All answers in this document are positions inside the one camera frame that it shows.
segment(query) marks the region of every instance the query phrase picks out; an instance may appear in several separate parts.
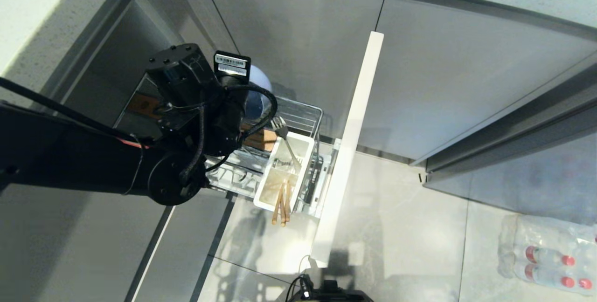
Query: gray cabinet door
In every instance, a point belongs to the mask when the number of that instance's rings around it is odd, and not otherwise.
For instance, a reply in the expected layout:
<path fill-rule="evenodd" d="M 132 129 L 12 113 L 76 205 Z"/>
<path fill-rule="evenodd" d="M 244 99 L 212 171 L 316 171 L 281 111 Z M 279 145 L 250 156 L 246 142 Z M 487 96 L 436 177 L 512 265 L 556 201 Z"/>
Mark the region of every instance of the gray cabinet door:
<path fill-rule="evenodd" d="M 424 159 L 564 81 L 597 43 L 451 7 L 385 0 L 360 144 Z"/>
<path fill-rule="evenodd" d="M 321 107 L 321 133 L 340 137 L 383 0 L 214 1 L 275 93 Z"/>

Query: black cable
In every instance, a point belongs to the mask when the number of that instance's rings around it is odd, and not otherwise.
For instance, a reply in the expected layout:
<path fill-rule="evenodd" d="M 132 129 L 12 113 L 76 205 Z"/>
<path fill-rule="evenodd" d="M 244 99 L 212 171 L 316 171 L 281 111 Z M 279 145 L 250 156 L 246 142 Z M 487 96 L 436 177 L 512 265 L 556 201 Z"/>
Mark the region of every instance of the black cable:
<path fill-rule="evenodd" d="M 269 102 L 271 103 L 271 107 L 270 107 L 267 115 L 265 117 L 263 117 L 256 125 L 249 128 L 249 130 L 246 130 L 245 132 L 243 132 L 243 134 L 241 135 L 241 137 L 239 139 L 239 144 L 242 144 L 246 138 L 248 138 L 248 137 L 252 136 L 253 134 L 257 133 L 258 131 L 260 131 L 273 119 L 273 117 L 276 115 L 276 112 L 278 111 L 278 101 L 276 100 L 276 96 L 274 96 L 271 92 L 269 92 L 268 90 L 266 90 L 262 87 L 254 85 L 254 84 L 231 85 L 229 87 L 225 87 L 225 89 L 226 89 L 226 91 L 250 90 L 250 91 L 259 92 L 263 96 L 266 96 L 267 99 L 269 99 Z"/>
<path fill-rule="evenodd" d="M 191 175 L 197 170 L 197 166 L 203 155 L 203 146 L 205 145 L 205 108 L 199 108 L 199 142 L 197 143 L 197 151 L 195 152 L 193 159 L 179 174 L 179 180 L 183 187 L 188 185 L 188 180 Z"/>
<path fill-rule="evenodd" d="M 294 289 L 296 288 L 296 285 L 292 285 L 292 292 L 290 293 L 290 298 L 294 297 Z"/>
<path fill-rule="evenodd" d="M 294 296 L 294 284 L 296 283 L 296 281 L 302 279 L 301 276 L 297 276 L 294 280 L 292 280 L 292 282 L 290 283 L 290 286 L 288 287 L 288 291 L 286 291 L 286 302 L 290 302 L 290 300 L 288 300 L 289 297 Z"/>
<path fill-rule="evenodd" d="M 139 163 L 137 164 L 137 169 L 135 170 L 135 174 L 132 177 L 131 186 L 128 187 L 128 190 L 126 190 L 126 192 L 124 192 L 123 195 L 127 195 L 131 191 L 132 186 L 135 185 L 135 181 L 137 179 L 137 174 L 139 174 L 139 170 L 141 169 L 141 164 L 143 163 L 143 151 L 145 150 L 145 147 L 143 146 L 143 144 L 141 144 L 141 141 L 139 141 L 137 136 L 135 136 L 134 134 L 131 134 L 131 136 L 133 138 L 135 138 L 135 140 L 139 144 L 139 148 L 141 149 L 141 156 L 139 157 Z"/>
<path fill-rule="evenodd" d="M 216 168 L 218 168 L 219 166 L 223 165 L 223 164 L 224 164 L 224 162 L 226 162 L 226 160 L 228 160 L 228 157 L 229 157 L 229 156 L 230 156 L 230 154 L 228 154 L 228 155 L 224 156 L 224 157 L 222 158 L 222 160 L 220 160 L 220 161 L 219 161 L 217 164 L 215 164 L 215 165 L 213 165 L 213 166 L 211 166 L 211 167 L 207 168 L 207 169 L 205 170 L 205 172 L 210 172 L 210 171 L 212 171 L 212 170 L 215 170 L 215 169 L 216 169 Z"/>
<path fill-rule="evenodd" d="M 15 94 L 18 94 L 27 99 L 30 99 L 30 100 L 32 100 L 38 104 L 41 104 L 49 109 L 57 111 L 58 113 L 62 113 L 63 115 L 73 119 L 74 121 L 85 124 L 91 128 L 98 130 L 99 132 L 103 132 L 109 136 L 122 138 L 122 139 L 128 140 L 128 141 L 137 140 L 137 139 L 133 138 L 132 136 L 129 136 L 128 134 L 120 132 L 119 130 L 116 130 L 114 128 L 108 127 L 100 122 L 94 121 L 93 119 L 91 119 L 77 111 L 74 111 L 73 109 L 70 109 L 60 103 L 54 102 L 53 100 L 47 98 L 46 96 L 42 96 L 41 94 L 38 94 L 37 92 L 33 92 L 32 90 L 29 90 L 25 87 L 20 86 L 17 83 L 9 81 L 8 79 L 6 79 L 4 77 L 0 77 L 0 87 L 5 88 L 6 90 L 10 90 L 10 91 L 14 92 Z"/>
<path fill-rule="evenodd" d="M 209 100 L 207 100 L 206 102 L 202 102 L 202 103 L 198 103 L 198 104 L 192 104 L 192 105 L 188 105 L 188 106 L 175 106 L 172 105 L 172 108 L 179 111 L 179 112 L 190 112 L 190 111 L 195 111 L 198 110 L 202 107 L 206 107 L 207 105 L 211 104 L 214 100 L 217 100 L 217 98 L 219 98 L 222 94 L 214 94 L 213 96 L 211 96 L 211 98 Z"/>

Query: fork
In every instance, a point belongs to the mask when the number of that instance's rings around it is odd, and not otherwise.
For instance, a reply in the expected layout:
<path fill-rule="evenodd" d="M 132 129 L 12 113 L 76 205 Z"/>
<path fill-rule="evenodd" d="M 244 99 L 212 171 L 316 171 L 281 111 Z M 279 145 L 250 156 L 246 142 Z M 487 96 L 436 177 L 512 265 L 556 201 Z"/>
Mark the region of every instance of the fork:
<path fill-rule="evenodd" d="M 297 159 L 297 157 L 294 156 L 294 152 L 292 151 L 292 148 L 290 148 L 290 144 L 288 143 L 288 139 L 286 138 L 286 136 L 288 136 L 288 126 L 286 125 L 286 121 L 284 121 L 282 117 L 274 117 L 271 120 L 271 127 L 276 132 L 278 137 L 282 137 L 282 139 L 284 139 L 284 142 L 286 142 L 286 147 L 288 147 L 288 151 L 290 152 L 290 155 L 292 156 L 292 161 L 294 162 L 294 168 L 296 168 L 297 172 L 299 172 L 301 167 L 300 162 Z"/>

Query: wire rack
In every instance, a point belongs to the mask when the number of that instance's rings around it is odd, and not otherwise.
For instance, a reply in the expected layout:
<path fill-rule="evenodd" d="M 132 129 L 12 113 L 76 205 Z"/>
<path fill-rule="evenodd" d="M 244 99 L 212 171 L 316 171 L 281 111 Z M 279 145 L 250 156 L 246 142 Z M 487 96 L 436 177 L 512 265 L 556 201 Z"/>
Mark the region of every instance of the wire rack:
<path fill-rule="evenodd" d="M 284 118 L 286 125 L 292 132 L 309 136 L 315 140 L 309 169 L 299 190 L 297 206 L 311 202 L 313 189 L 324 162 L 319 156 L 319 126 L 323 111 L 319 107 L 297 102 L 284 97 L 278 97 L 278 111 L 276 115 Z M 218 190 L 231 191 L 249 198 L 256 194 L 263 170 L 269 160 L 269 152 L 245 146 L 235 151 L 227 162 L 218 170 L 207 175 L 211 186 Z M 209 159 L 208 164 L 217 163 L 217 159 Z"/>

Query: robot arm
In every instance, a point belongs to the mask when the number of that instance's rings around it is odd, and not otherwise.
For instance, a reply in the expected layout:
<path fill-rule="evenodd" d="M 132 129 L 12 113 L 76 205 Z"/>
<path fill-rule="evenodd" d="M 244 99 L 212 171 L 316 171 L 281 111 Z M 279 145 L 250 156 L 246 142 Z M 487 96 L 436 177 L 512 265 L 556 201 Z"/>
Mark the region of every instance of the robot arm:
<path fill-rule="evenodd" d="M 10 183 L 138 194 L 178 205 L 208 185 L 205 155 L 223 156 L 263 128 L 277 111 L 273 94 L 249 83 L 251 59 L 217 52 L 213 72 L 197 45 L 172 46 L 146 72 L 170 106 L 158 140 L 125 134 L 7 79 L 0 87 L 73 121 L 0 104 L 0 190 Z M 267 115 L 241 132 L 248 90 L 271 102 Z"/>

